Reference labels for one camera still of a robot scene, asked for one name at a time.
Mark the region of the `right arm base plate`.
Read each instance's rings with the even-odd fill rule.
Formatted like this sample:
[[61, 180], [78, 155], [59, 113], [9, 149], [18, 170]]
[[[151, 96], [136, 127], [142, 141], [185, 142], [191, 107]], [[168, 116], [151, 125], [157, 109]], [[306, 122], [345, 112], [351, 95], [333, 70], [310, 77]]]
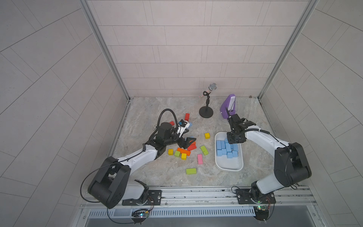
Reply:
[[261, 194], [258, 190], [255, 189], [234, 189], [234, 194], [237, 197], [239, 204], [275, 204], [276, 199], [273, 192], [268, 194]]

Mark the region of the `blue block isolated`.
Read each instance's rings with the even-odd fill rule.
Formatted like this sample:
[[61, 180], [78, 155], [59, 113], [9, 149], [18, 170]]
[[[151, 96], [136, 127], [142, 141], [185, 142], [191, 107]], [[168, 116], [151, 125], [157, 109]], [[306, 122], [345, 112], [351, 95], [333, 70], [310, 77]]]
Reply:
[[238, 151], [239, 148], [238, 148], [238, 145], [237, 144], [233, 144], [233, 151]]

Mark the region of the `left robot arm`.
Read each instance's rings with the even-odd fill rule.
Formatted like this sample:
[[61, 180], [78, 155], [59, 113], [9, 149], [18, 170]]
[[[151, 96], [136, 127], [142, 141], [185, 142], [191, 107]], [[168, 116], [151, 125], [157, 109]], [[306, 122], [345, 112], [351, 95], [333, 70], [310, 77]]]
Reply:
[[177, 144], [182, 149], [193, 145], [196, 138], [184, 138], [189, 132], [189, 122], [181, 119], [175, 125], [168, 122], [158, 122], [154, 132], [148, 140], [142, 144], [141, 149], [121, 158], [112, 156], [106, 158], [101, 167], [92, 171], [94, 178], [90, 182], [87, 193], [94, 200], [93, 203], [101, 203], [106, 208], [112, 209], [120, 202], [123, 205], [160, 205], [161, 190], [150, 190], [140, 180], [130, 181], [130, 175], [159, 158], [166, 151], [167, 146]]

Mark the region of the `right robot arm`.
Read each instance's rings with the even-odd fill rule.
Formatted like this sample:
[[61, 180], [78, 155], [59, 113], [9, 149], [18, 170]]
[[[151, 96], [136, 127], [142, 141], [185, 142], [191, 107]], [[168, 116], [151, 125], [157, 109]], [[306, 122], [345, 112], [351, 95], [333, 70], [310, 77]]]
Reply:
[[227, 120], [231, 128], [227, 133], [230, 144], [250, 140], [274, 158], [274, 172], [251, 184], [250, 195], [255, 203], [274, 191], [290, 187], [312, 176], [306, 154], [299, 143], [280, 140], [256, 123], [240, 118], [237, 114], [229, 115]]

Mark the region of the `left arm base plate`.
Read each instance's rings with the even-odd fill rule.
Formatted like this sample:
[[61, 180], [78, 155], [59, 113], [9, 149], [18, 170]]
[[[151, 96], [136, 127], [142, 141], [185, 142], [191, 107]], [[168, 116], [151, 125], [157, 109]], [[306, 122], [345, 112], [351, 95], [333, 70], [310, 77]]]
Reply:
[[162, 190], [148, 190], [139, 199], [128, 199], [122, 201], [122, 206], [151, 206], [160, 205]]

